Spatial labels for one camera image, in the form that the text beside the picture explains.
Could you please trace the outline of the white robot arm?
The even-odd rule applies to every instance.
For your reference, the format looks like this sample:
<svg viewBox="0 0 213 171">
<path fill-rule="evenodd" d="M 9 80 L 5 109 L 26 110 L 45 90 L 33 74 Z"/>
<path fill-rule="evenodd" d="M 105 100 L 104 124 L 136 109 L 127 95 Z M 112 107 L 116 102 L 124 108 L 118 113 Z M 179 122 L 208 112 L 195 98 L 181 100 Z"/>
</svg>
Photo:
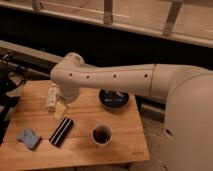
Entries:
<svg viewBox="0 0 213 171">
<path fill-rule="evenodd" d="M 213 171 L 213 70 L 192 65 L 88 66 L 69 53 L 50 72 L 59 94 L 79 89 L 133 93 L 165 104 L 161 161 L 166 171 Z"/>
</svg>

